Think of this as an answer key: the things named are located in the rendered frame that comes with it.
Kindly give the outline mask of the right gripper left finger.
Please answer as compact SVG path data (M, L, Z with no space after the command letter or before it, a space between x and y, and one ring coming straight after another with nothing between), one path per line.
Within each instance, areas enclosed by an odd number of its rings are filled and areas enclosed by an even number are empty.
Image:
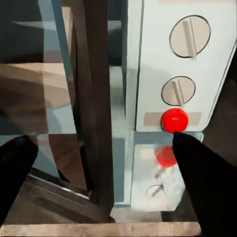
M20 135L0 147L0 227L40 148L38 132Z

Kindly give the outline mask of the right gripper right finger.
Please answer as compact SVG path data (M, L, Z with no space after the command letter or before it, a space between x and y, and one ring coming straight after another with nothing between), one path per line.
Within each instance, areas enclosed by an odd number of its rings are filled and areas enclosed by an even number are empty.
M175 131L172 150L204 237L237 237L237 168Z

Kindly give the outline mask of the microwave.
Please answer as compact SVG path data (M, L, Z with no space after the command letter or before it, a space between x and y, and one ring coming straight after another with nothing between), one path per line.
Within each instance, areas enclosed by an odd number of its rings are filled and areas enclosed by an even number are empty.
M0 0L0 147L38 132L22 190L106 224L112 132L203 131L237 0Z

